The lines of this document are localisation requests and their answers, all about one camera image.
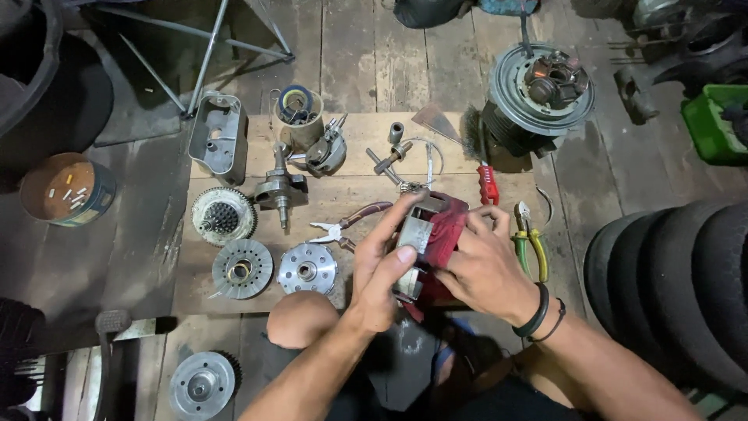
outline black bag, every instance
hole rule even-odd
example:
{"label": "black bag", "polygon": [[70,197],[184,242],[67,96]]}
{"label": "black bag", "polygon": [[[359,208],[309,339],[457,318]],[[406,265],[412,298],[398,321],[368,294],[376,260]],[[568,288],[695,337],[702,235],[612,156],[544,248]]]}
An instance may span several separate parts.
{"label": "black bag", "polygon": [[397,0],[395,17],[406,28],[425,29],[455,19],[465,0]]}

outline green plastic crate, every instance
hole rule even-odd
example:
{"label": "green plastic crate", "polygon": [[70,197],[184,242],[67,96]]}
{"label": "green plastic crate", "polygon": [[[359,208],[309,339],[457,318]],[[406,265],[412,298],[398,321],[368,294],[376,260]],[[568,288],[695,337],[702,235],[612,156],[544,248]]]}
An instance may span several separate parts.
{"label": "green plastic crate", "polygon": [[732,122],[721,117],[725,107],[748,102],[748,85],[706,85],[691,101],[681,103],[696,152],[714,166],[748,166],[748,148],[738,141]]}

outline yellow-green pliers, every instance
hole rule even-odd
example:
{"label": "yellow-green pliers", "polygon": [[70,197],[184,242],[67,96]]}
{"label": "yellow-green pliers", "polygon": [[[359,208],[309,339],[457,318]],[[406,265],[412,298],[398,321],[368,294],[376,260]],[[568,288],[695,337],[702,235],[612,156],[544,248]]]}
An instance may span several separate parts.
{"label": "yellow-green pliers", "polygon": [[535,254],[538,256],[538,266],[540,269],[538,280],[540,282],[547,282],[548,259],[546,258],[545,247],[543,245],[543,234],[537,228],[531,226],[530,208],[524,202],[516,204],[515,218],[517,219],[519,231],[512,237],[512,241],[515,244],[515,253],[517,253],[519,264],[522,266],[522,270],[532,279],[533,276],[530,274],[530,267],[527,266],[527,240],[530,240],[530,244],[533,245]]}

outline knee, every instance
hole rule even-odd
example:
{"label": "knee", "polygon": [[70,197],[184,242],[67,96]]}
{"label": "knee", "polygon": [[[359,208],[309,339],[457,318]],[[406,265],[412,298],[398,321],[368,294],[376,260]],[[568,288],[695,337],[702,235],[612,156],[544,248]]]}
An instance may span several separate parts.
{"label": "knee", "polygon": [[270,311],[268,339],[284,348],[306,348],[335,326],[338,318],[330,300],[319,292],[294,292]]}

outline metal stand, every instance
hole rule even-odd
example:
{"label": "metal stand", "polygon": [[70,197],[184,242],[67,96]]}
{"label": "metal stand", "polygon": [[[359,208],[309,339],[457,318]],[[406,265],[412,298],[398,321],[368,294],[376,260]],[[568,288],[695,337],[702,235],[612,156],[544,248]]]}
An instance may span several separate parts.
{"label": "metal stand", "polygon": [[159,75],[156,74],[156,71],[148,63],[145,57],[143,57],[143,55],[138,51],[138,49],[136,49],[135,46],[132,45],[132,43],[127,38],[125,38],[122,34],[120,34],[120,37],[122,37],[122,40],[125,41],[125,44],[127,44],[127,46],[132,50],[132,52],[135,54],[138,60],[140,60],[140,62],[143,63],[145,68],[153,76],[153,78],[158,82],[158,84],[161,85],[162,88],[164,88],[164,91],[166,91],[166,94],[171,98],[172,101],[174,101],[174,103],[180,108],[180,110],[182,110],[180,114],[182,118],[188,120],[194,117],[195,108],[197,105],[197,96],[200,94],[200,90],[203,87],[203,81],[205,80],[205,73],[208,70],[208,63],[210,63],[210,56],[211,54],[213,54],[213,48],[215,47],[216,41],[221,41],[231,46],[237,46],[239,48],[248,49],[250,51],[259,52],[261,54],[267,54],[267,55],[272,55],[273,57],[282,58],[286,63],[290,63],[291,61],[295,59],[295,56],[291,52],[291,49],[288,47],[286,40],[283,38],[283,35],[281,34],[281,30],[278,29],[278,26],[275,25],[275,22],[272,21],[270,15],[268,14],[268,10],[265,8],[265,5],[262,3],[261,0],[257,0],[257,2],[260,3],[260,6],[262,6],[263,13],[268,17],[270,26],[273,28],[273,32],[275,33],[275,36],[278,37],[278,40],[280,41],[280,44],[285,50],[285,52],[278,52],[278,51],[272,51],[270,49],[264,49],[258,46],[254,46],[252,44],[233,40],[231,38],[219,39],[218,31],[221,29],[221,24],[224,21],[224,15],[226,14],[226,7],[229,4],[229,0],[221,0],[221,6],[218,8],[218,15],[215,17],[215,23],[213,24],[212,32],[201,31],[200,29],[195,29],[190,26],[181,25],[179,23],[168,22],[168,21],[160,20],[160,19],[153,19],[148,16],[141,15],[139,13],[134,13],[134,12],[130,12],[124,9],[120,9],[118,7],[109,7],[109,6],[100,5],[100,6],[96,6],[96,9],[101,10],[102,12],[129,17],[130,19],[135,19],[141,22],[150,23],[150,24],[161,26],[164,28],[173,29],[175,31],[185,32],[186,34],[197,35],[198,37],[207,38],[209,40],[208,49],[205,51],[205,56],[203,57],[203,65],[200,67],[200,72],[197,75],[197,82],[195,83],[194,90],[192,92],[192,98],[189,101],[189,105],[185,107],[184,104],[182,104],[182,102],[178,98],[178,96],[164,83],[163,79],[161,79]]}

